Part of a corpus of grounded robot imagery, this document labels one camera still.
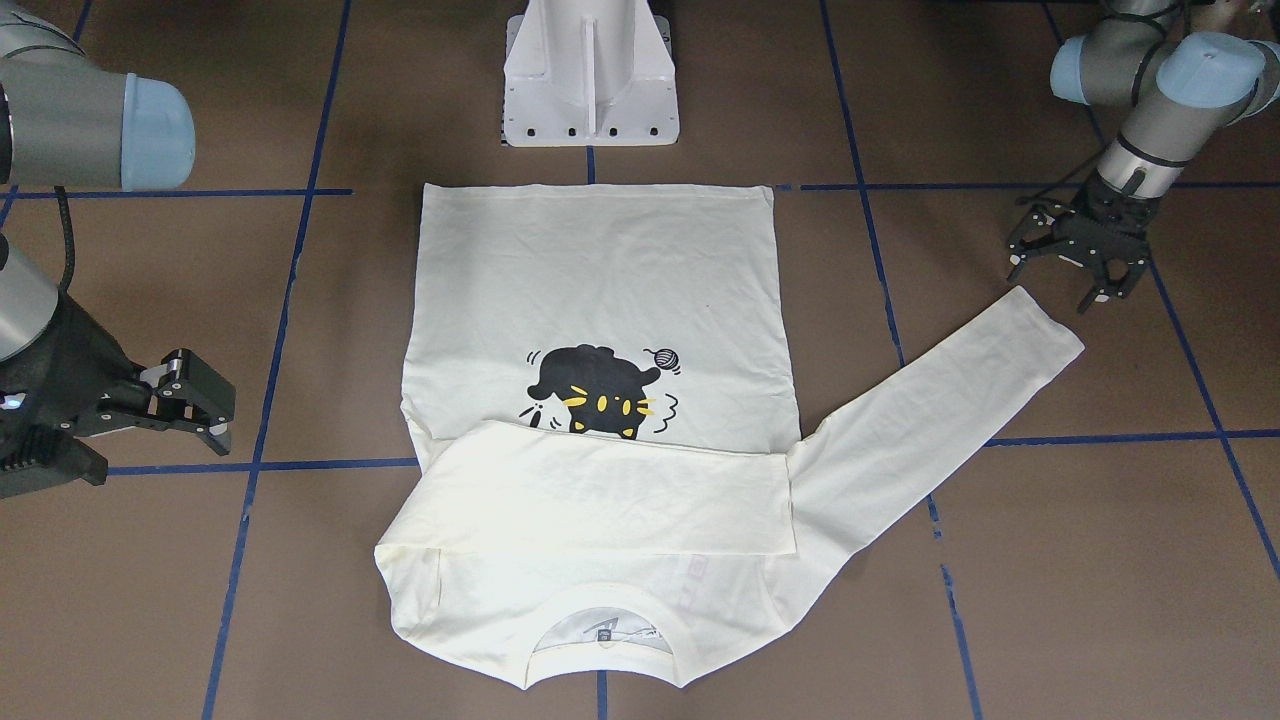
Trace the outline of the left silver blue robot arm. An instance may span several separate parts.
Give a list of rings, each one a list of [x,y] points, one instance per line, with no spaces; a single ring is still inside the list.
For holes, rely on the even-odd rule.
[[[1171,38],[1184,1],[1106,1],[1087,35],[1066,40],[1050,70],[1053,94],[1129,117],[1069,202],[1042,193],[1007,237],[1010,279],[1052,255],[1091,273],[1079,309],[1124,299],[1149,268],[1158,205],[1222,127],[1277,101],[1277,45],[1212,29]]]

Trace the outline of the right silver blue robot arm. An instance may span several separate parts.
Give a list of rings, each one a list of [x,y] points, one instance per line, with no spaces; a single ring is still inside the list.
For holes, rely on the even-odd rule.
[[[132,361],[70,296],[69,188],[180,187],[195,164],[189,104],[173,85],[100,68],[19,3],[1,14],[3,182],[51,188],[63,246],[61,269],[49,274],[1,241],[3,497],[101,486],[109,464],[88,441],[120,430],[184,432],[228,455],[234,386],[188,348],[155,366]]]

